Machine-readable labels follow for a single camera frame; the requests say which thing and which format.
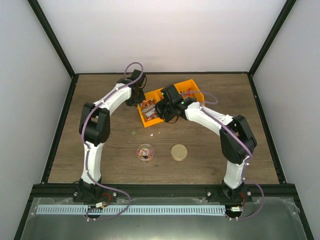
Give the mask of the orange bin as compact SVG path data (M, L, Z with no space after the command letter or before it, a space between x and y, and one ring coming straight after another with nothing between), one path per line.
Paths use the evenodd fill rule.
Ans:
M200 92L200 89L193 79L175 83L174 86L177 91L182 94L183 99L190 97L196 99L198 102L205 100L204 95Z
M154 91L149 91L147 93L144 94L145 95L145 100L138 104L137 106L137 110L139 112L142 124L145 128L151 127L153 125L159 124L164 122L164 120L162 120L161 118L159 118L156 115L152 116L152 117L145 117L143 116L142 112L141 112L141 107L145 107L145 106L150 106L150 105L155 105L155 95L154 95Z
M161 101L164 96L163 96L163 93L161 92L161 88L158 88L158 89L155 89L154 90L154 102L155 103L158 103L159 101Z

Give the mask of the gold round jar lid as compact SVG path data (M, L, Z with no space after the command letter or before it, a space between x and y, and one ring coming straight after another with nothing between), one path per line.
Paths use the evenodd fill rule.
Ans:
M176 144L171 148L170 154L174 160L183 161L188 155L188 150L184 145Z

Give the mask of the clear glass jar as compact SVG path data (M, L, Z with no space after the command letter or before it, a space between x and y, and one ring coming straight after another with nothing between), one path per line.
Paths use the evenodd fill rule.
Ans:
M144 163L150 163L154 158L154 154L154 148L148 143L141 144L136 151L138 159Z

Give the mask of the white slotted plastic scoop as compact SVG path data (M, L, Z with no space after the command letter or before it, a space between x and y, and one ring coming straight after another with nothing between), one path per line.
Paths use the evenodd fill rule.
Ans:
M141 107L141 112L142 115L146 118L152 117L157 114L154 104Z

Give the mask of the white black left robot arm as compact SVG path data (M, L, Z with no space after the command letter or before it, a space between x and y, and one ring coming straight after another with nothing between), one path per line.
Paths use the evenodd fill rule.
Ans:
M101 158L104 144L111 133L111 115L124 102L136 106L145 99L145 78L143 70L135 69L129 77L121 78L104 97L94 103L84 104L79 124L84 163L75 190L77 195L73 197L75 202L95 203L102 198L103 193L120 193L131 199L127 192L101 183Z

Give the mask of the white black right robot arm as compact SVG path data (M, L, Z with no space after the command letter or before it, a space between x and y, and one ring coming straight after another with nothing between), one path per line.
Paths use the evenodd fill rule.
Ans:
M162 99L155 104L157 115L169 122L174 117L200 124L219 136L221 151L227 160L226 173L221 182L223 198L229 202L240 196L245 184L245 169L253 156L257 140L242 115L221 114L208 107L208 101L184 97L172 84L160 90Z

